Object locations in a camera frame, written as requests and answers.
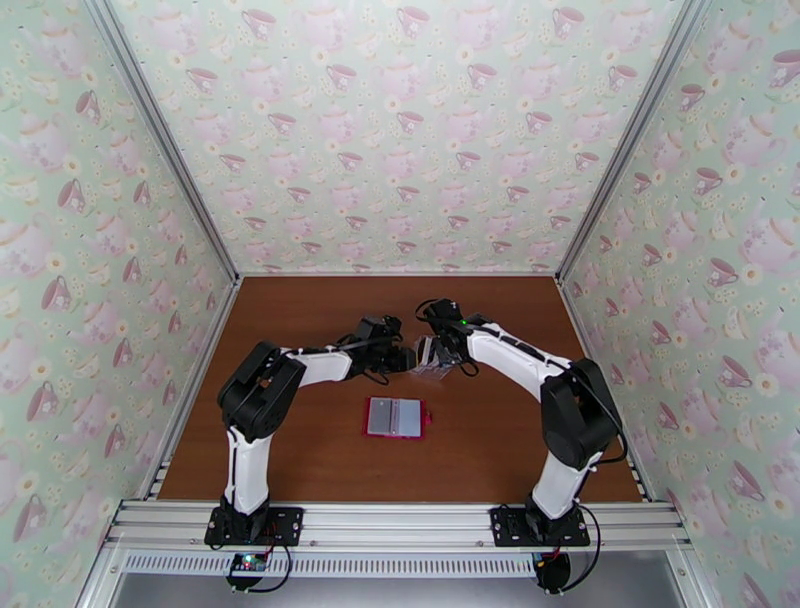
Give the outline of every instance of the flower pattern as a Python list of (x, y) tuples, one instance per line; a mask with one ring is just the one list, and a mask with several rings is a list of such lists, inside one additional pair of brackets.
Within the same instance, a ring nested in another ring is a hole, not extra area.
[[(271, 273), (352, 272), (339, 245), (353, 240), (369, 244), (363, 272), (552, 273), (653, 69), (646, 51), (666, 39), (680, 8), (656, 0), (580, 0), (556, 11), (560, 3), (549, 0), (294, 0), (241, 2), (235, 11), (191, 0), (114, 3), (186, 163), (203, 176), (197, 185), (237, 268), (268, 265)], [(643, 11), (633, 19), (638, 29), (625, 34), (624, 51), (611, 48), (620, 41), (607, 35), (603, 15), (629, 11)], [(171, 17), (160, 30), (143, 26), (157, 15)], [(225, 143), (214, 130), (223, 123)], [(211, 156), (195, 153), (209, 142)], [(408, 170), (392, 160), (400, 146), (414, 155)], [(589, 163), (576, 161), (578, 152)], [(220, 155), (246, 163), (221, 173)], [(358, 165), (343, 166), (351, 155)], [(475, 157), (477, 166), (463, 160)], [(342, 206), (329, 204), (343, 170), (369, 185), (348, 210), (367, 220), (356, 235), (341, 221)], [(469, 222), (458, 230), (431, 204), (454, 179), (486, 186), (459, 209)], [(574, 196), (559, 198), (564, 183)], [(243, 186), (264, 202), (243, 212), (226, 195)], [(401, 199), (397, 188), (419, 194)], [(301, 190), (309, 194), (297, 203)], [(551, 221), (548, 197), (559, 198), (568, 222)], [(415, 219), (411, 250), (385, 230), (400, 205)], [(485, 227), (509, 211), (516, 226), (503, 238), (511, 247), (492, 247)], [(315, 218), (308, 237), (330, 246), (304, 249), (282, 229), (295, 215)], [(251, 218), (269, 221), (256, 230)], [(445, 262), (436, 252), (442, 234), (461, 243)]]
[[(43, 48), (44, 32), (64, 32), (63, 48)], [(69, 606), (196, 359), (174, 336), (143, 337), (169, 319), (141, 315), (151, 281), (174, 285), (183, 323), (205, 328), (206, 298), (219, 300), (227, 279), (83, 5), (4, 6), (0, 35), (0, 460), (14, 463), (0, 479), (0, 605)], [(156, 227), (186, 234), (185, 265)], [(198, 267), (202, 293), (185, 287)], [(175, 394), (138, 386), (159, 404), (142, 415), (126, 398), (152, 352), (169, 360)]]
[[(788, 608), (800, 598), (791, 568), (800, 559), (792, 519), (800, 512), (800, 100), (787, 94), (793, 83), (782, 71), (800, 83), (800, 69), (786, 65), (800, 51), (788, 6), (713, 3), (564, 277), (629, 428), (644, 425), (652, 437), (644, 450), (632, 442), (644, 476), (655, 497), (675, 501), (731, 607)], [(740, 54), (742, 40), (760, 46)], [(752, 69), (756, 62), (764, 68)], [(608, 248), (606, 227), (641, 216), (644, 200), (652, 217)], [(608, 316), (616, 315), (609, 302), (633, 281), (645, 303), (623, 324)], [(628, 330), (631, 346), (615, 350)], [(613, 382), (631, 352), (652, 361), (635, 391)]]

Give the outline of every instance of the wall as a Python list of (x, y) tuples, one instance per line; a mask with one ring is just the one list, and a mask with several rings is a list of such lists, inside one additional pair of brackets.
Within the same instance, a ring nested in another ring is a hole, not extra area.
[(680, 8), (114, 4), (247, 273), (553, 272)]
[(1, 10), (0, 606), (61, 607), (143, 482), (227, 279), (89, 16)]
[(728, 606), (800, 604), (799, 13), (712, 6), (567, 277)]

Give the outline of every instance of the teacup pattern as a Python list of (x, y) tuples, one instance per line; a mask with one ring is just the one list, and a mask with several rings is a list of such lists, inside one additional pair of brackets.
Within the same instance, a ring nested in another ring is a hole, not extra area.
[(712, 5), (566, 277), (725, 606), (800, 602), (799, 18)]
[(227, 279), (82, 4), (3, 11), (0, 605), (67, 606)]

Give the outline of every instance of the cable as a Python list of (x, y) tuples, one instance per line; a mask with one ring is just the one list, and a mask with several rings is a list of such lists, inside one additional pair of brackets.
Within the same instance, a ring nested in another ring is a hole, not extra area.
[(580, 384), (587, 393), (589, 393), (592, 399), (594, 399), (600, 406), (600, 409), (603, 410), (603, 413), (611, 420), (611, 423), (614, 425), (614, 428), (617, 431), (619, 440), (620, 442), (622, 442), (622, 453), (619, 454), (618, 456), (614, 456), (613, 458), (604, 458), (603, 460), (598, 460), (597, 465), (599, 466), (602, 464), (614, 464), (616, 462), (622, 462), (623, 460), (625, 460), (628, 457), (628, 439), (625, 437), (625, 433), (622, 432), (622, 425), (619, 423), (619, 420), (617, 420), (617, 417), (611, 415), (611, 410), (608, 408), (608, 406), (605, 403), (603, 403), (600, 397), (597, 396), (597, 393), (595, 393), (592, 390), (592, 388), (586, 383), (586, 381), (584, 381), (583, 378), (581, 378), (573, 370), (564, 367), (557, 361), (551, 360), (550, 363), (564, 370), (567, 374), (569, 374), (570, 377), (572, 377), (576, 382), (578, 382), (578, 384)]
[(289, 580), (289, 575), (292, 573), (292, 554), (289, 553), (289, 547), (287, 545), (281, 545), (283, 550), (286, 551), (286, 573), (283, 575), (283, 579), (274, 587), (268, 587), (267, 589), (248, 589), (247, 593), (272, 593), (273, 591), (277, 591), (281, 587), (286, 584), (286, 581)]
[[(499, 338), (500, 337), (500, 332), (498, 332), (497, 330), (494, 330), (494, 329), (492, 329), (490, 327), (484, 327), (483, 325), (475, 325), (473, 323), (466, 323), (464, 321), (454, 321), (452, 319), (445, 319), (443, 317), (425, 318), (425, 317), (420, 316), (419, 311), (424, 306), (426, 306), (427, 304), (432, 304), (433, 302), (438, 302), (439, 299), (440, 298), (431, 298), (431, 299), (425, 300), (424, 302), (421, 302), (417, 306), (417, 308), (414, 310), (414, 316), (417, 318), (417, 320), (418, 321), (422, 321), (423, 323), (430, 323), (431, 321), (433, 321), (433, 322), (436, 322), (436, 323), (441, 323), (442, 325), (448, 325), (450, 327), (454, 327), (454, 328), (456, 328), (456, 329), (458, 329), (460, 331), (464, 331), (465, 329), (468, 329), (468, 330), (472, 330), (472, 331), (480, 331), (480, 332), (483, 332), (483, 333), (487, 333), (487, 334), (490, 334), (490, 335), (494, 336), (495, 338)], [(523, 342), (522, 340), (517, 339), (517, 345), (516, 345), (517, 348), (519, 347), (518, 346), (519, 344), (524, 344), (525, 346), (527, 346), (527, 347), (529, 347), (529, 348), (531, 348), (531, 349), (533, 349), (533, 350), (535, 350), (535, 351), (537, 351), (537, 352), (539, 352), (541, 354), (541, 351), (538, 348), (536, 348), (535, 346), (533, 346), (531, 344), (528, 344), (527, 342)], [(619, 436), (620, 442), (622, 443), (622, 452), (618, 456), (614, 456), (613, 458), (604, 458), (602, 460), (597, 461), (597, 463), (596, 463), (597, 466), (604, 465), (604, 464), (614, 464), (614, 463), (617, 463), (617, 462), (624, 461), (628, 457), (628, 439), (625, 437), (625, 433), (622, 431), (622, 425), (620, 424), (619, 420), (617, 420), (617, 417), (613, 416), (611, 414), (611, 409), (597, 396), (597, 393), (595, 393), (594, 390), (592, 390), (592, 388), (584, 381), (584, 379), (581, 378), (580, 376), (578, 376), (573, 370), (561, 365), (557, 361), (553, 361), (552, 359), (547, 359), (544, 356), (544, 354), (541, 354), (541, 360), (545, 361), (547, 363), (553, 364), (554, 366), (556, 366), (559, 369), (561, 369), (564, 372), (566, 372), (576, 382), (578, 382), (586, 390), (586, 392), (589, 393), (589, 395), (592, 397), (592, 399), (594, 399), (597, 402), (597, 404), (600, 406), (600, 409), (603, 410), (603, 413), (611, 420), (611, 423), (614, 425), (614, 429), (617, 431), (617, 435)], [(473, 365), (473, 367), (477, 371), (478, 370), (478, 366), (475, 364), (475, 362), (472, 361), (472, 359), (469, 359), (468, 361)], [(461, 364), (459, 364), (459, 367), (461, 367), (461, 371), (466, 376), (468, 376), (468, 377), (477, 376), (477, 373), (468, 374), (466, 371), (464, 371), (464, 368), (461, 366)]]
[(569, 585), (559, 589), (558, 590), (559, 593), (565, 593), (567, 591), (571, 591), (572, 589), (580, 585), (583, 581), (585, 581), (594, 570), (594, 567), (597, 565), (597, 560), (600, 559), (600, 545), (602, 544), (601, 542), (602, 538), (600, 536), (600, 523), (597, 521), (597, 518), (594, 516), (594, 513), (592, 513), (592, 511), (588, 507), (584, 507), (582, 504), (579, 503), (576, 504), (578, 505), (579, 509), (586, 511), (591, 516), (592, 521), (594, 521), (594, 527), (595, 530), (597, 530), (597, 547), (594, 550), (594, 557), (592, 558), (592, 561), (589, 562), (589, 565), (586, 566), (586, 569), (581, 573), (581, 575), (578, 578), (572, 581)]

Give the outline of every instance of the metal frame edge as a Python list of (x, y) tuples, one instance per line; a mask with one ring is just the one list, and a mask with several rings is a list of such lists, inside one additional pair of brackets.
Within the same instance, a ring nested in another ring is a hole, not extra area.
[(233, 281), (238, 276), (236, 264), (227, 247), (225, 247), (211, 214), (203, 203), (203, 197), (194, 183), (180, 148), (172, 136), (164, 115), (161, 113), (153, 91), (150, 89), (148, 81), (141, 70), (140, 62), (125, 35), (125, 28), (117, 18), (116, 11), (109, 0), (83, 0), (83, 3), (94, 21), (106, 50), (111, 56), (112, 67), (115, 68), (122, 85), (132, 97), (139, 115), (143, 118), (145, 125), (153, 136), (156, 148), (169, 166), (184, 197), (189, 202), (189, 208), (200, 224), (200, 228), (206, 238), (211, 243), (219, 263), (228, 278)]
[(611, 161), (595, 190), (589, 207), (583, 214), (578, 230), (567, 247), (564, 259), (556, 276), (569, 274), (591, 234), (597, 220), (605, 210), (616, 191), (620, 178), (633, 158), (633, 152), (640, 143), (644, 132), (655, 117), (655, 110), (664, 98), (669, 84), (686, 56), (694, 37), (699, 33), (703, 17), (713, 0), (685, 0), (675, 19), (672, 31), (664, 43), (653, 71), (650, 73), (639, 102), (631, 114), (628, 124), (620, 137)]

